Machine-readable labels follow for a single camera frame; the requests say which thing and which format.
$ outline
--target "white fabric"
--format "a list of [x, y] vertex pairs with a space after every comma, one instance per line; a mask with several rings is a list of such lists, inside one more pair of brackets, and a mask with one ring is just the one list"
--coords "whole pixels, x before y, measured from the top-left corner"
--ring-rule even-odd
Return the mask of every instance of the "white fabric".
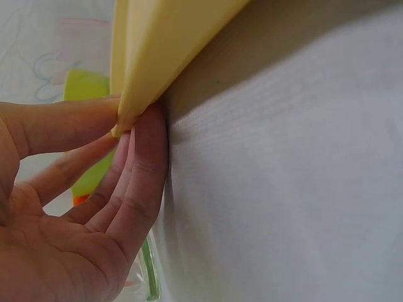
[[165, 98], [176, 302], [402, 300], [402, 3], [256, 0]]

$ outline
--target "blue line drawing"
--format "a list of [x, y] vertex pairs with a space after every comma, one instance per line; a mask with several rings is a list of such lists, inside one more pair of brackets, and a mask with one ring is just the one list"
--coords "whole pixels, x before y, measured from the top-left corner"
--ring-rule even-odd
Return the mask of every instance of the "blue line drawing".
[[[49, 98], [41, 98], [39, 95], [40, 93], [46, 89], [46, 87], [51, 86], [52, 85], [52, 76], [46, 76], [42, 74], [42, 65], [46, 62], [52, 61], [52, 60], [58, 60], [61, 56], [60, 52], [49, 52], [49, 53], [45, 53], [44, 55], [41, 55], [39, 58], [37, 58], [37, 60], [35, 61], [35, 63], [33, 64], [33, 74], [35, 75], [35, 77], [37, 79], [40, 79], [41, 81], [43, 81], [43, 85], [41, 85], [36, 91], [35, 91], [35, 100], [39, 103], [53, 103], [55, 102], [59, 97], [61, 97], [61, 93], [58, 93], [54, 96], [51, 96]], [[81, 64], [81, 61], [76, 61], [74, 62], [68, 69], [70, 68], [77, 68], [79, 67]]]

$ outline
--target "yellow folded paper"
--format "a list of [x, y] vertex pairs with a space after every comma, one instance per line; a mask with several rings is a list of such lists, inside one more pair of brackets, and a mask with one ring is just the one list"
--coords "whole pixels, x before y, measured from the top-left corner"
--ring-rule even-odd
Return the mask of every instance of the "yellow folded paper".
[[116, 0], [111, 93], [121, 93], [114, 136], [179, 76], [250, 0]]

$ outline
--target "skin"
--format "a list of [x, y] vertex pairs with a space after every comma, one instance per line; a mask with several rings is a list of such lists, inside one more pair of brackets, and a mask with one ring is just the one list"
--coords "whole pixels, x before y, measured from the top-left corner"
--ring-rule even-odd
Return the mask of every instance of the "skin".
[[[161, 205], [167, 135], [158, 105], [120, 141], [118, 98], [0, 103], [0, 300], [112, 301], [122, 290]], [[43, 207], [116, 144], [111, 168], [87, 201], [60, 217]], [[72, 150], [14, 183], [20, 160]]]

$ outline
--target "green object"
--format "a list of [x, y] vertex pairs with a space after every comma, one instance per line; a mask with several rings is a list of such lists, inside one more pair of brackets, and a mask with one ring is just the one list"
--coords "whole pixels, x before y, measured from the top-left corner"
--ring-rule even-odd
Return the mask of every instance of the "green object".
[[[64, 87], [64, 101], [102, 98], [109, 95], [109, 93], [109, 78], [105, 75], [76, 68], [68, 71]], [[74, 197], [90, 195], [96, 189], [96, 186], [108, 170], [114, 154], [115, 150], [79, 178], [71, 187]], [[151, 242], [152, 237], [149, 234], [141, 247], [140, 259], [147, 285], [147, 301], [156, 301], [160, 297], [161, 290]]]
[[[64, 101], [102, 98], [109, 95], [109, 78], [97, 72], [71, 69], [67, 73], [64, 86]], [[71, 187], [74, 197], [91, 194], [108, 170], [115, 151], [87, 170]]]

